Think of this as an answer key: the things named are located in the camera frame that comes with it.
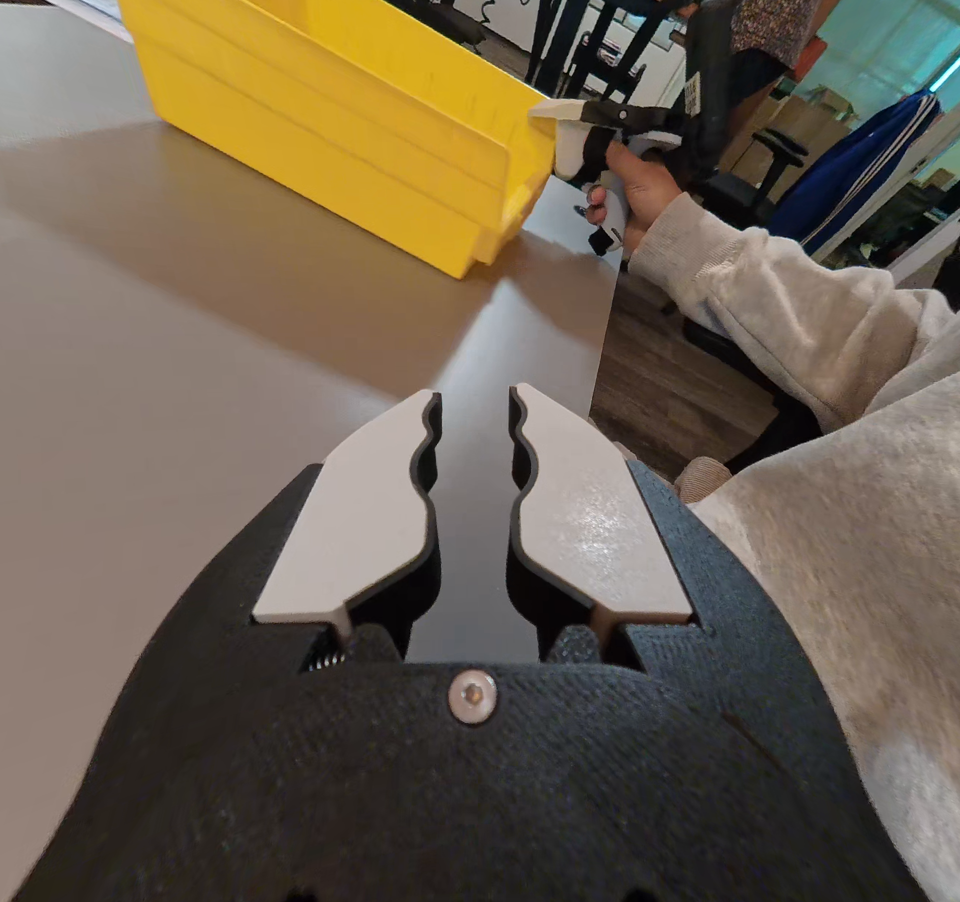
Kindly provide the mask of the black office chair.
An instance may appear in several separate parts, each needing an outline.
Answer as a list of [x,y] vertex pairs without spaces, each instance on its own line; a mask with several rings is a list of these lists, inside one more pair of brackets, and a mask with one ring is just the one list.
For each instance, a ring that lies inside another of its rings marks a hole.
[[792,137],[774,128],[764,128],[751,139],[772,156],[771,165],[758,185],[734,173],[717,173],[699,186],[701,204],[708,212],[737,229],[766,227],[775,212],[770,193],[788,168],[803,168],[809,151]]

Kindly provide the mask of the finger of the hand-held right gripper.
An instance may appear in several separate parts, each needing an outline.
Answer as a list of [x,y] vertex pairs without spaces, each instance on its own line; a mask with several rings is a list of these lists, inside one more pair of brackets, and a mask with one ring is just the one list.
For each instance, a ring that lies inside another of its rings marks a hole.
[[555,128],[554,175],[570,182],[582,170],[584,147],[594,124],[584,120],[587,102],[544,100],[529,109],[529,117],[546,120]]

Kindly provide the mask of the person's right forearm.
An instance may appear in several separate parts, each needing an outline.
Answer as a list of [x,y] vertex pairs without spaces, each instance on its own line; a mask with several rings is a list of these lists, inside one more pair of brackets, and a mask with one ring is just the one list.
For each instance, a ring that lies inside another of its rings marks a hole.
[[738,231],[679,196],[642,236],[630,271],[726,335],[824,434],[876,427],[957,441],[958,313],[891,272],[832,271],[765,230]]

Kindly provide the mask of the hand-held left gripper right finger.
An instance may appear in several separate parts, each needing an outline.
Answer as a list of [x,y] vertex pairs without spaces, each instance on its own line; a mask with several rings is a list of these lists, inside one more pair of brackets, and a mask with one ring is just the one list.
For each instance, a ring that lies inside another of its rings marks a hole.
[[694,608],[628,460],[589,421],[532,385],[509,393],[510,599],[554,640],[585,624],[685,625]]

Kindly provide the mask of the person's right hand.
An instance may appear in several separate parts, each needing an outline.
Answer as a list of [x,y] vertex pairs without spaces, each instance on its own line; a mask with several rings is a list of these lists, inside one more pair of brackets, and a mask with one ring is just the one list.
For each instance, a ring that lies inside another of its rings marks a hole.
[[606,148],[608,170],[616,178],[612,190],[597,183],[587,195],[586,219],[593,225],[606,224],[609,210],[622,223],[622,260],[626,262],[656,220],[682,194],[657,149],[641,154],[626,144],[611,141]]

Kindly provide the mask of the cardboard boxes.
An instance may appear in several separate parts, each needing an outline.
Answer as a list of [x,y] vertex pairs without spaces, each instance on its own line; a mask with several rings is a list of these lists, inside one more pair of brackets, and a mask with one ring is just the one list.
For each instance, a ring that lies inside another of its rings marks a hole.
[[726,148],[720,170],[759,186],[772,165],[773,155],[754,139],[754,133],[765,128],[782,132],[806,148],[808,155],[802,167],[787,167],[772,188],[769,198],[778,201],[820,156],[851,132],[857,122],[858,116],[849,105],[844,109],[833,108],[798,95],[778,100],[768,97]]

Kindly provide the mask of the blue jacket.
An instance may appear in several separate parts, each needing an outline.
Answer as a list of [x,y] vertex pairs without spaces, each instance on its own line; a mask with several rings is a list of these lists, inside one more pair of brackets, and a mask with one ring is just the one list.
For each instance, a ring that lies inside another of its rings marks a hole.
[[882,109],[839,140],[783,194],[765,225],[811,256],[866,204],[942,114],[923,89]]

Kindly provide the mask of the person's grey sweatshirt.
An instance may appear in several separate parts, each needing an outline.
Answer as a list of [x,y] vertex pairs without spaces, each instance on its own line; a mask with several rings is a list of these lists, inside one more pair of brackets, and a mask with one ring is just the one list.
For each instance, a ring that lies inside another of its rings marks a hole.
[[930,900],[959,892],[958,374],[719,483],[689,503],[795,632],[859,776]]

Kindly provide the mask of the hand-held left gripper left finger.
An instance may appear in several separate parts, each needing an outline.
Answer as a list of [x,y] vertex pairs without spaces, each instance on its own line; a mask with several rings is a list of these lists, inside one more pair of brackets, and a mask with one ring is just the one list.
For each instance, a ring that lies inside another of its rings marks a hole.
[[362,606],[437,550],[436,445],[442,396],[420,390],[333,449],[253,606],[258,624],[360,625]]

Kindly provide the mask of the yellow plastic bin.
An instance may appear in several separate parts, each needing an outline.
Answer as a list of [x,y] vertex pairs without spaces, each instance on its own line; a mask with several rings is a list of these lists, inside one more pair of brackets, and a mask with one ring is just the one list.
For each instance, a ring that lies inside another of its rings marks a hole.
[[552,174],[541,93],[383,0],[117,1],[163,121],[452,277]]

